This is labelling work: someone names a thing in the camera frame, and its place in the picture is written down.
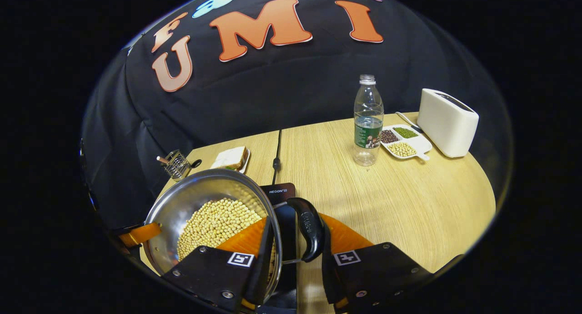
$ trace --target plastic water bottle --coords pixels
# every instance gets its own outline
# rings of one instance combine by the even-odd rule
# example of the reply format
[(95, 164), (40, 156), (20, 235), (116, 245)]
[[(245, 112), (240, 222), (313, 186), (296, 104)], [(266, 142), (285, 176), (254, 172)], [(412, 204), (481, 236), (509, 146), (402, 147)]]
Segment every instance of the plastic water bottle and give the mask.
[(360, 75), (360, 90), (354, 102), (354, 145), (356, 163), (369, 166), (376, 163), (380, 150), (380, 132), (384, 122), (384, 104), (374, 76)]

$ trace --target letter m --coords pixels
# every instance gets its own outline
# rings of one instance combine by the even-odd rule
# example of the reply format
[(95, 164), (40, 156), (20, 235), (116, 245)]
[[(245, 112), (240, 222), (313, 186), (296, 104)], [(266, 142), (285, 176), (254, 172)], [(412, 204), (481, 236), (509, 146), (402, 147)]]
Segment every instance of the letter m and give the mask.
[(234, 60), (247, 53), (247, 47), (240, 45), (237, 36), (245, 39), (256, 49), (265, 45), (266, 34), (273, 27), (273, 45), (303, 43), (312, 39), (312, 34), (303, 30), (295, 5), (298, 0), (273, 0), (266, 3), (258, 18), (253, 19), (240, 12), (230, 12), (210, 22), (220, 34), (223, 62)]

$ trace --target bread slice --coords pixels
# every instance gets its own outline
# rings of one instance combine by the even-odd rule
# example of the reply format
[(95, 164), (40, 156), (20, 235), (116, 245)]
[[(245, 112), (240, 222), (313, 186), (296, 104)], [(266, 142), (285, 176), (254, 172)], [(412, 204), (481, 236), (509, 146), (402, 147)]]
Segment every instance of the bread slice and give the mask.
[(245, 146), (227, 149), (220, 152), (210, 169), (234, 169), (239, 171), (249, 157), (249, 150)]

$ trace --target wooden table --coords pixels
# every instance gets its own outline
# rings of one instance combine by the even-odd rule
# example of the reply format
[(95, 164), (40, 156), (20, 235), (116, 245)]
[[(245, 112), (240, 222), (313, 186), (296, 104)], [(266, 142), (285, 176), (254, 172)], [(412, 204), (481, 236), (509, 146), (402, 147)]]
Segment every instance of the wooden table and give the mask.
[[(418, 113), (406, 116), (416, 122)], [(384, 125), (392, 124), (405, 122), (385, 115)], [(395, 244), (428, 271), (467, 252), (495, 214), (493, 190), (472, 155), (450, 159), (433, 145), (429, 161), (398, 160), (381, 146), (377, 162), (362, 167), (351, 157), (353, 135), (353, 119), (283, 130), (276, 183), (292, 182), (296, 195), (312, 202), (318, 212), (335, 217), (374, 244)], [(192, 150), (187, 159), (202, 163), (190, 174), (209, 169), (223, 150), (245, 145), (251, 151), (245, 174), (258, 185), (268, 185), (277, 139), (278, 131), (273, 131)], [(160, 195), (174, 183), (168, 181)], [(302, 254), (305, 242), (298, 239)], [(321, 257), (299, 263), (298, 269), (298, 312), (332, 314), (321, 278)]]

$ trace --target water bottle label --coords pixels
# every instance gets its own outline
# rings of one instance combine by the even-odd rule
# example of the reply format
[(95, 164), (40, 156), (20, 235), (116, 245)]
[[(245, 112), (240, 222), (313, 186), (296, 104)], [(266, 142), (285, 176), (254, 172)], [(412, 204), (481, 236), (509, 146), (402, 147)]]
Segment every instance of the water bottle label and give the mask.
[(356, 126), (356, 134), (354, 137), (354, 142), (356, 145), (362, 148), (376, 148), (380, 146), (380, 131), (382, 126), (378, 128), (364, 128), (362, 126)]

